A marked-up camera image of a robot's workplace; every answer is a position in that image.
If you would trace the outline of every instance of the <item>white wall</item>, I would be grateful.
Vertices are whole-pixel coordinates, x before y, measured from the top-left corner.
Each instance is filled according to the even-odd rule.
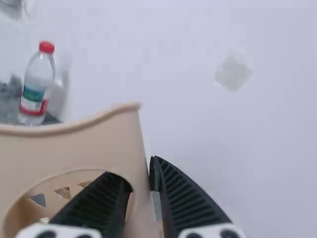
[[[301,0],[41,0],[0,22],[0,77],[41,39],[73,55],[64,120],[139,100],[149,154],[200,184],[251,238],[315,234],[316,4]],[[252,77],[214,82],[230,49]]]

